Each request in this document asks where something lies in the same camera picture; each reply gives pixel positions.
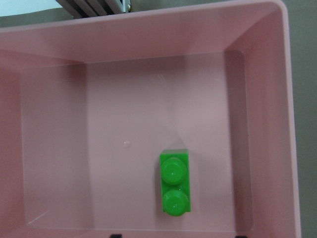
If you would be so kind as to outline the green two-stud block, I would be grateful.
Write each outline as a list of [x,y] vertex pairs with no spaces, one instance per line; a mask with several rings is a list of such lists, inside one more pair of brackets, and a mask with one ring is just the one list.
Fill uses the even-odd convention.
[[159,157],[163,212],[179,217],[191,211],[189,151],[167,149]]

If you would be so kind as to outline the pink plastic box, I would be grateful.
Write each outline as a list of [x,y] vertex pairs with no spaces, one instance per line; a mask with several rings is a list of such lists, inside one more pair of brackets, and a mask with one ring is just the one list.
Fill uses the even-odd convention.
[[[189,151],[179,217],[162,210],[167,149]],[[0,235],[301,237],[285,4],[2,28]]]

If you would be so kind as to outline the aluminium frame post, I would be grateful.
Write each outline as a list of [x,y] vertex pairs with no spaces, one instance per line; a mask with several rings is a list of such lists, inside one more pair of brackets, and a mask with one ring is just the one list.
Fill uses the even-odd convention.
[[129,13],[130,0],[56,0],[74,19]]

